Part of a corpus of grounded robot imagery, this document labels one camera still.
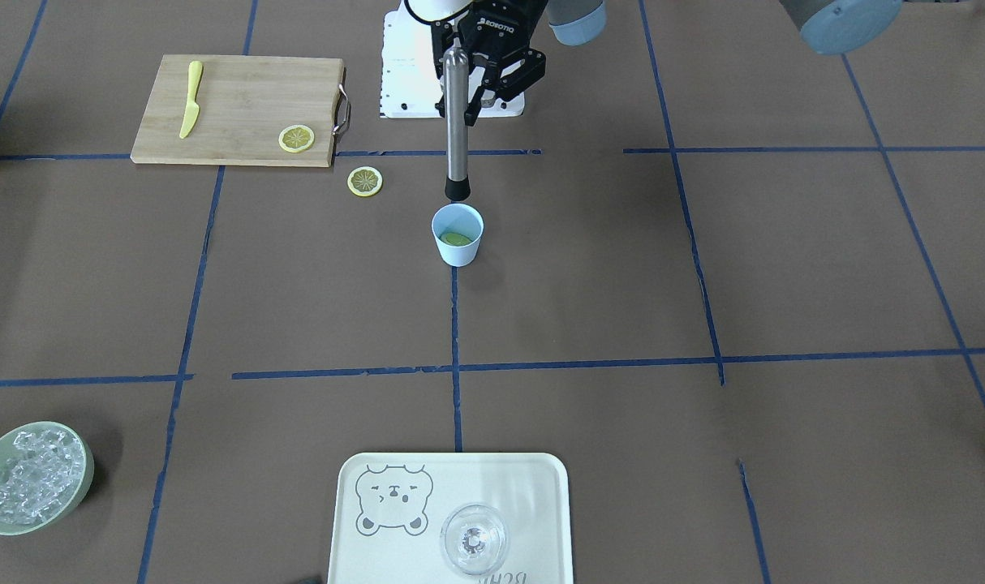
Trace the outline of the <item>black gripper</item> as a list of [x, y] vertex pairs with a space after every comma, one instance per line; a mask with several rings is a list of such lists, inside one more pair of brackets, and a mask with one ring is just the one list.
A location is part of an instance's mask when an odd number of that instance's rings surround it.
[[511, 102], [545, 74], [545, 56], [531, 47], [548, 1], [464, 1], [431, 18], [434, 71], [441, 96], [436, 111], [445, 118], [448, 106], [448, 49], [458, 43], [469, 73], [483, 71], [464, 108], [464, 123], [476, 125], [481, 112], [497, 101]]

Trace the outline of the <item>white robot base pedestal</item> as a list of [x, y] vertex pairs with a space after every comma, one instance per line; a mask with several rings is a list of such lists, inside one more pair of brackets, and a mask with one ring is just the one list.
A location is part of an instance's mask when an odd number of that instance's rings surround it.
[[455, 14], [467, 1], [400, 1], [384, 16], [379, 114], [389, 119], [438, 118], [441, 92], [430, 27], [424, 21]]

